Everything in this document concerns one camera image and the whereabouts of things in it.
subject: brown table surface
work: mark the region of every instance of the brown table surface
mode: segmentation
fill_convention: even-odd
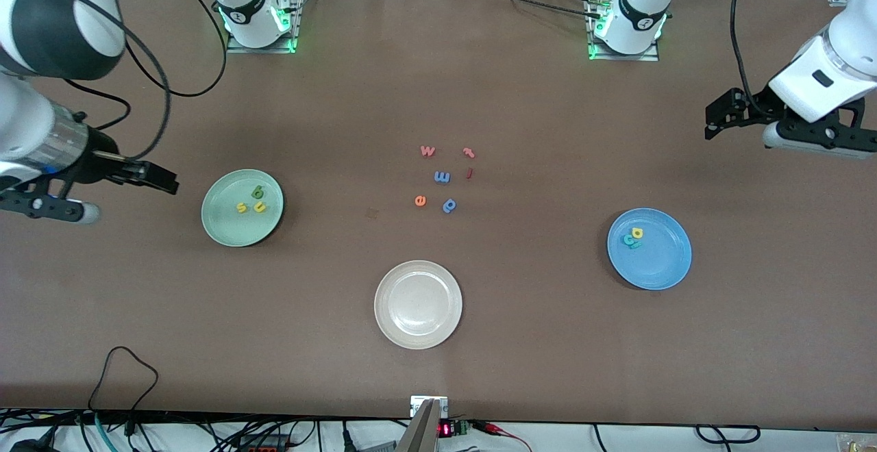
[[[760,127],[704,140],[704,106],[739,85],[729,2],[674,0],[661,61],[636,63],[589,61],[580,19],[511,0],[311,0],[297,55],[232,56],[215,90],[173,100],[150,159],[179,174],[177,196],[76,186],[103,208],[91,227],[0,215],[0,405],[82,407],[125,344],[162,374],[153,409],[398,417],[433,393],[492,420],[874,427],[877,168],[764,150]],[[219,44],[194,0],[122,7],[173,89],[212,80]],[[754,90],[837,12],[740,0]],[[119,111],[37,85],[93,124]],[[91,85],[134,103],[110,134],[142,149],[160,90],[128,59]],[[238,168],[288,197],[249,249],[200,221]],[[693,244],[666,292],[608,262],[608,226],[639,206]],[[465,308],[447,342],[410,351],[373,296],[421,258]],[[119,355],[97,405],[128,407],[149,382]]]

